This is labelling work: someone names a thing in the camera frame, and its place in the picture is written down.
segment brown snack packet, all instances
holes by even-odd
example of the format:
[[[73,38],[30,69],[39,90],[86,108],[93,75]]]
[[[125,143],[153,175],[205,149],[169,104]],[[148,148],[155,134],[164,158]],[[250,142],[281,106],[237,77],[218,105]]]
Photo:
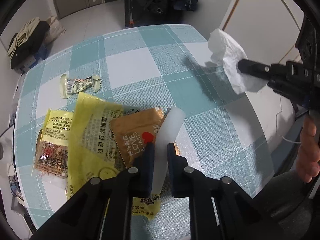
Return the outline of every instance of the brown snack packet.
[[[159,107],[119,117],[110,121],[113,134],[115,135],[118,149],[124,161],[124,165],[132,166],[136,157],[139,157],[146,146],[145,135],[148,135],[152,142],[163,122],[163,114]]]
[[[68,147],[41,141],[38,152],[36,168],[67,177]]]

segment teal checkered tablecloth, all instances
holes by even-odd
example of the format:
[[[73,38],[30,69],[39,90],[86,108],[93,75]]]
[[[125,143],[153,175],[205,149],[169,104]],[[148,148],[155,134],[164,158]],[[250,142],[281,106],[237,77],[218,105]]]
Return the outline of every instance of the teal checkered tablecloth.
[[[177,106],[186,119],[177,137],[181,154],[206,176],[232,177],[255,196],[273,175],[259,120],[245,94],[231,88],[212,63],[207,41],[190,25],[126,29],[86,40],[32,68],[25,78],[15,125],[15,160],[30,216],[38,228],[65,201],[32,174],[36,139],[48,108],[73,111],[77,95],[61,99],[60,76],[98,74],[95,96],[141,109]],[[180,239],[190,234],[187,199],[162,196],[153,221],[133,217],[132,239]]]

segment white string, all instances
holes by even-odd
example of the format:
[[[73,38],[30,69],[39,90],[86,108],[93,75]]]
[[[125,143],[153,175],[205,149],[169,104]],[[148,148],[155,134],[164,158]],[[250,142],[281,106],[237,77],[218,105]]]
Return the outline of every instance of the white string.
[[[283,98],[283,96],[280,97],[280,107],[281,107],[281,111],[278,113],[282,113],[282,102],[281,102],[281,98]],[[287,138],[285,138],[283,135],[278,134],[278,114],[276,114],[276,135],[280,136],[283,140],[290,142],[290,143],[294,143],[294,144],[301,144],[301,142],[295,142],[295,141],[291,141]]]

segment red heart logo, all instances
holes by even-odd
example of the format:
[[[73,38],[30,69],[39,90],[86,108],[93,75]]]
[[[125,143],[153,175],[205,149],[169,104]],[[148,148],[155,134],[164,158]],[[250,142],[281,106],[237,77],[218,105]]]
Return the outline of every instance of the red heart logo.
[[[152,142],[154,138],[153,134],[149,132],[144,132],[141,136],[145,144],[147,144],[148,142]]]

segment cable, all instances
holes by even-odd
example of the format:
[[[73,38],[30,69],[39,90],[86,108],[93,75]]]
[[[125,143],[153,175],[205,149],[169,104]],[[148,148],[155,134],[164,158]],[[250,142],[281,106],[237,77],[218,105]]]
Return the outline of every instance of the cable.
[[[13,124],[10,125],[7,129],[5,129],[4,132],[0,135],[0,138],[1,138],[1,137],[5,134],[5,132],[7,132],[7,130],[9,130],[12,126],[13,126]]]
[[[16,159],[14,156],[14,129],[15,129],[15,122],[13,123],[13,135],[12,135],[12,161],[13,161],[14,168],[16,168]]]
[[[17,180],[18,176],[17,176],[17,171],[16,169],[14,169],[13,171],[13,177],[12,177],[12,180],[10,179],[10,167],[13,166],[13,164],[10,164],[9,167],[8,167],[8,179],[9,179],[9,184],[10,184],[10,191],[11,191],[11,194],[17,198],[20,198],[21,200],[23,200],[23,198],[21,198],[20,195],[17,195],[16,192],[19,191],[21,192],[21,189],[20,189],[20,185],[19,185],[19,182]]]
[[[280,97],[280,107],[281,107],[281,111],[278,113],[282,113],[282,102],[281,102],[281,98],[283,98],[283,96]],[[290,143],[294,143],[294,144],[301,144],[301,142],[295,142],[295,141],[291,141],[291,140],[288,140],[287,138],[285,138],[283,135],[280,135],[278,134],[278,114],[276,114],[276,135],[282,137],[283,140],[287,141],[287,142],[290,142]]]

